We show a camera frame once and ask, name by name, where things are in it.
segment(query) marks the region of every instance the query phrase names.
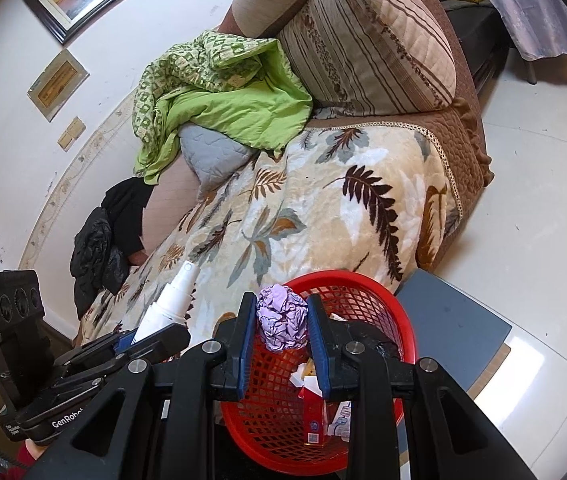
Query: red box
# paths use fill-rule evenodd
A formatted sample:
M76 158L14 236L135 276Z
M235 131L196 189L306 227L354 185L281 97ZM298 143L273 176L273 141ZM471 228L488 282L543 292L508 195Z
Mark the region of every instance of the red box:
M304 386L299 394L303 395L303 431L306 446L323 446L326 443L328 425L326 401L321 395L316 376L304 378Z

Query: striped cushion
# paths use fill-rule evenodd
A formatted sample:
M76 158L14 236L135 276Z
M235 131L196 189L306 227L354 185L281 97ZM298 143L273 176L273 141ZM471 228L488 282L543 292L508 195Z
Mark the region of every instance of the striped cushion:
M308 0L278 38L317 118L428 112L454 97L450 45L421 0Z

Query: screw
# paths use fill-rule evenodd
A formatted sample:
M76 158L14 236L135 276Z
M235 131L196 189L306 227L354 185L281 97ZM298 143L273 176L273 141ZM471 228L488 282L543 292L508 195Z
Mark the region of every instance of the screw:
M128 370L133 374L140 374L146 368L148 368L148 363L144 359L135 359L128 365Z
M365 345L360 341L350 341L345 345L345 351L351 354L362 354L365 350Z
M431 357L426 357L419 361L419 366L424 372L436 372L437 368L439 368L439 364L432 359Z
M221 343L214 339L210 339L203 344L201 350L206 352L206 354L215 354L221 350Z

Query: table leg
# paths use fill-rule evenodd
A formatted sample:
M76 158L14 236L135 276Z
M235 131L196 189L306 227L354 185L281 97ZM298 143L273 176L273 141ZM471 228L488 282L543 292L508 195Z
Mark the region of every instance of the table leg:
M534 72L534 66L532 65L532 61L524 60L524 63L525 63L525 69L526 69L528 83L530 83L531 85L536 85L537 84L537 75Z

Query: table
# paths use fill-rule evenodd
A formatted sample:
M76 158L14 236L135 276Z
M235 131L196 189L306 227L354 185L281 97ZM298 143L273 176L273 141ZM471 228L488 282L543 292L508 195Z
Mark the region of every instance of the table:
M536 83L531 62L567 54L567 7L562 0L490 0Z

